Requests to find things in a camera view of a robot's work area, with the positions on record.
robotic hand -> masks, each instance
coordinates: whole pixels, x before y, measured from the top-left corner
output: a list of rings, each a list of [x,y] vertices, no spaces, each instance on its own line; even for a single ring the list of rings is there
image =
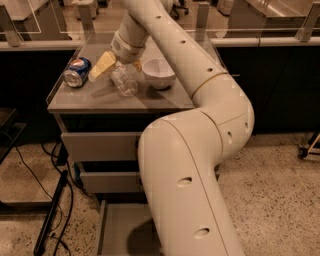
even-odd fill
[[[143,132],[141,178],[166,256],[244,255],[214,168],[251,136],[250,101],[228,72],[169,16],[172,0],[124,0],[112,42],[133,62],[148,35],[166,57],[195,109],[160,118]]]

speckled floor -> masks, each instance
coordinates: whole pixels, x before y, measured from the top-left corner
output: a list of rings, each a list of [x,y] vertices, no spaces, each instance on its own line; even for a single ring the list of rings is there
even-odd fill
[[[196,5],[190,1],[190,14],[179,23],[186,29],[195,25]],[[211,7],[208,26],[224,26],[227,18]],[[114,31],[123,15],[121,1],[113,0],[100,10],[96,30]],[[65,9],[69,29],[81,30],[72,8]],[[299,144],[311,133],[252,136],[238,154],[222,163],[219,179],[225,202],[247,256],[320,255],[320,156],[297,157]],[[44,145],[48,151],[53,143]],[[41,145],[23,145],[19,150],[50,195],[59,175]],[[96,202],[74,189],[74,207],[62,240],[72,255],[93,255],[99,211]],[[49,197],[13,149],[0,165],[0,200],[41,201]],[[58,237],[70,207],[70,189],[65,187],[52,231]],[[33,255],[45,216],[0,216],[0,255]],[[44,255],[52,255],[56,239],[48,238]],[[57,255],[69,255],[59,247]]]

water bottle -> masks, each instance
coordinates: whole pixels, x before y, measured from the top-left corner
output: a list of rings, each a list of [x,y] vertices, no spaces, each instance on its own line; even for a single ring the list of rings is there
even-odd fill
[[[115,66],[115,70],[111,73],[111,79],[116,85],[119,96],[134,96],[138,91],[137,81],[120,61],[117,61]]]

can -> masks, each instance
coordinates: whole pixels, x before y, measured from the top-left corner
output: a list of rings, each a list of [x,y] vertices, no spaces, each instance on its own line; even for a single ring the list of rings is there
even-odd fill
[[[73,88],[81,87],[87,79],[91,68],[91,62],[80,57],[73,60],[66,71],[64,71],[64,81]]]

white bowl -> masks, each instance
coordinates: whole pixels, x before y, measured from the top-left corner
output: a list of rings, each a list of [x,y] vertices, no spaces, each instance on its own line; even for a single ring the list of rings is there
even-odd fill
[[[165,89],[171,85],[176,75],[166,59],[151,59],[143,63],[142,71],[145,79],[156,89]]]

